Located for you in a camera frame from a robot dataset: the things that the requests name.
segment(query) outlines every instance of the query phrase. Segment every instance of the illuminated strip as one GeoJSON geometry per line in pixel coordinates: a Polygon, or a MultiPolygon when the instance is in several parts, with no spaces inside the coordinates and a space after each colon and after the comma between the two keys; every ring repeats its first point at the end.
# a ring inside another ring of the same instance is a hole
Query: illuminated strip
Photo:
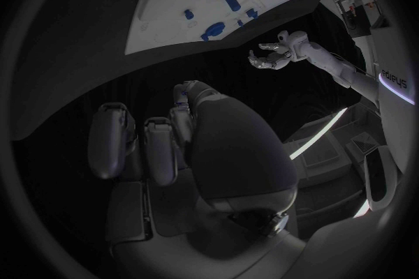
{"type": "Polygon", "coordinates": [[[344,112],[347,110],[348,108],[344,108],[343,110],[341,110],[339,113],[337,113],[337,115],[326,125],[326,127],[324,127],[322,130],[320,130],[317,135],[314,135],[306,144],[304,144],[301,148],[299,148],[296,152],[292,153],[290,155],[291,160],[294,160],[295,158],[297,158],[299,155],[301,155],[301,153],[303,153],[304,151],[306,151],[309,147],[311,147],[314,143],[317,142],[317,140],[322,137],[329,129],[331,129],[331,127],[336,123],[337,120],[339,120],[339,118],[344,114],[344,112]]]}
{"type": "Polygon", "coordinates": [[[396,96],[399,96],[403,100],[407,101],[408,103],[411,103],[412,105],[415,105],[415,102],[406,96],[400,94],[399,92],[395,91],[393,88],[391,88],[388,84],[384,82],[384,80],[381,78],[381,73],[378,75],[378,78],[380,79],[380,83],[382,83],[385,87],[387,87],[389,90],[391,90],[396,96]]]}
{"type": "Polygon", "coordinates": [[[369,210],[369,204],[368,204],[368,200],[366,200],[364,204],[362,205],[362,207],[360,208],[360,210],[355,214],[354,218],[365,215],[368,212],[368,210],[369,210]]]}

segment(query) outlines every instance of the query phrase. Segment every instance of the led light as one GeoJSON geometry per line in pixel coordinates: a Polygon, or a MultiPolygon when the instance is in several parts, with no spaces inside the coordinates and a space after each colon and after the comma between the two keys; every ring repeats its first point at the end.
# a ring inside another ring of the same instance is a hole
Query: led light
{"type": "Polygon", "coordinates": [[[354,218],[357,218],[359,216],[365,215],[369,210],[369,203],[368,200],[364,202],[360,210],[355,214],[354,218]]]}
{"type": "Polygon", "coordinates": [[[407,98],[403,94],[400,94],[399,92],[397,92],[393,88],[391,88],[388,84],[386,84],[384,82],[383,78],[381,78],[381,73],[378,75],[378,78],[380,79],[380,83],[382,83],[385,87],[387,87],[389,90],[391,90],[396,96],[399,96],[400,98],[407,101],[408,103],[411,103],[412,105],[415,105],[415,102],[413,100],[407,98]]]}
{"type": "Polygon", "coordinates": [[[320,130],[316,135],[314,135],[306,144],[304,144],[301,148],[299,148],[296,152],[292,153],[290,155],[291,160],[294,160],[295,158],[297,158],[299,155],[301,155],[301,153],[303,153],[304,151],[306,151],[309,147],[311,147],[314,143],[317,142],[317,140],[322,137],[324,134],[326,134],[326,132],[331,129],[331,127],[337,122],[337,120],[339,120],[339,118],[344,114],[344,112],[347,110],[348,108],[344,108],[343,110],[341,110],[339,113],[337,113],[337,115],[326,125],[326,127],[324,127],[322,130],[320,130]]]}

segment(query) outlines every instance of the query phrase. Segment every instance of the cable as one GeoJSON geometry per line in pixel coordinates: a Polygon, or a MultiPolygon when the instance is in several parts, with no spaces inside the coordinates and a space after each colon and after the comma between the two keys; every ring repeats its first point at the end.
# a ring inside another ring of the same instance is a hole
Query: cable
{"type": "MultiPolygon", "coordinates": [[[[341,60],[343,60],[343,61],[347,61],[348,63],[350,63],[352,66],[355,66],[355,65],[353,65],[350,61],[348,61],[348,60],[346,60],[344,57],[342,57],[342,56],[340,56],[340,55],[338,55],[338,54],[335,54],[334,52],[331,52],[331,54],[333,54],[333,55],[335,55],[335,56],[338,56],[341,60]]],[[[369,73],[367,73],[366,71],[364,71],[363,69],[361,69],[361,68],[359,68],[359,67],[357,67],[357,66],[355,66],[358,70],[360,70],[360,71],[362,71],[363,73],[365,73],[365,75],[367,75],[367,76],[369,76],[369,77],[371,77],[371,78],[374,78],[374,80],[376,81],[377,79],[373,76],[373,75],[370,75],[369,73]]]]}

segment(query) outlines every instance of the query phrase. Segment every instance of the blue component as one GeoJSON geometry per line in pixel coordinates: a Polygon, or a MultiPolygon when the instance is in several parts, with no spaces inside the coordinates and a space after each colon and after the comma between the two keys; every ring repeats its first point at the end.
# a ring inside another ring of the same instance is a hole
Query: blue component
{"type": "Polygon", "coordinates": [[[213,24],[210,26],[206,31],[205,34],[208,38],[208,36],[218,36],[220,33],[223,32],[224,28],[226,28],[226,25],[223,22],[218,22],[216,24],[213,24]]]}
{"type": "Polygon", "coordinates": [[[186,18],[188,20],[192,20],[193,19],[193,13],[189,9],[186,9],[185,10],[185,16],[186,16],[186,18]]]}
{"type": "Polygon", "coordinates": [[[226,0],[226,1],[233,12],[237,12],[241,8],[241,5],[239,4],[237,0],[226,0]]]}
{"type": "Polygon", "coordinates": [[[253,8],[252,9],[249,9],[246,12],[246,14],[247,14],[247,16],[252,17],[254,19],[257,19],[258,18],[258,12],[256,12],[253,8]]]}

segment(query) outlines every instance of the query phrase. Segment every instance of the robotic arm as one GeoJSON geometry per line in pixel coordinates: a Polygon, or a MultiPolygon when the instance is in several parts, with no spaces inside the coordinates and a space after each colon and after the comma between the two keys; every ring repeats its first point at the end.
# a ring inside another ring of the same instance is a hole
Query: robotic arm
{"type": "Polygon", "coordinates": [[[317,43],[310,42],[307,34],[296,31],[288,35],[287,31],[281,31],[278,35],[278,43],[260,44],[263,50],[273,50],[266,58],[255,57],[252,50],[249,52],[249,61],[256,68],[270,68],[278,70],[288,65],[290,61],[302,61],[306,59],[313,65],[328,72],[333,80],[345,88],[352,88],[359,94],[378,105],[378,82],[362,73],[357,73],[354,66],[340,61],[331,55],[326,49],[317,43]]]}

